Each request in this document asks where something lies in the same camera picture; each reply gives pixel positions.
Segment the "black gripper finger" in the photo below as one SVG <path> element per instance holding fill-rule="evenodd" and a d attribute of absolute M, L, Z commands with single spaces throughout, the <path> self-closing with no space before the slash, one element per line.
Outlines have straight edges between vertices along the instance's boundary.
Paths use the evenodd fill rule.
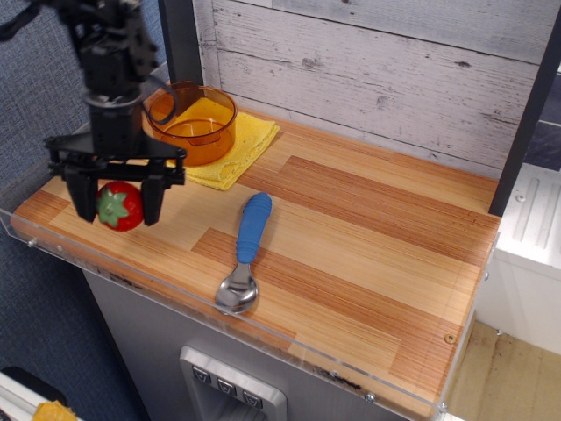
<path fill-rule="evenodd" d="M 92 223 L 97 214 L 97 178 L 82 173 L 66 172 L 65 179 L 77 215 L 87 222 Z"/>
<path fill-rule="evenodd" d="M 166 184 L 161 178 L 149 178 L 141 183 L 145 225 L 151 226 L 159 222 Z"/>

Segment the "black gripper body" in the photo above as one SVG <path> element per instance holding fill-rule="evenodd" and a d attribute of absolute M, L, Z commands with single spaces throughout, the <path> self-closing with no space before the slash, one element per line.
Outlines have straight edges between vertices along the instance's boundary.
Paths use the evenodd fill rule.
<path fill-rule="evenodd" d="M 165 184 L 185 182 L 185 151 L 146 134 L 138 105 L 113 110 L 92 107 L 88 132 L 51 137 L 46 148 L 51 174 L 68 184 L 142 182 L 151 177 L 160 177 Z"/>

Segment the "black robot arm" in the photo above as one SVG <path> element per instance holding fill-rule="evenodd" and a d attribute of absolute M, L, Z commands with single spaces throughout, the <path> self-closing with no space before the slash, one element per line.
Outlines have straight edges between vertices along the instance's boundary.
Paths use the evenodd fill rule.
<path fill-rule="evenodd" d="M 157 47 L 139 1 L 31 1 L 1 26 L 12 39 L 42 8 L 56 10 L 69 31 L 89 107 L 89 132 L 50 137 L 49 169 L 67 184 L 75 210 L 93 222 L 102 216 L 101 180 L 139 182 L 146 225 L 160 219 L 164 192 L 185 182 L 184 149 L 153 139 L 143 129 L 140 86 L 152 79 Z"/>

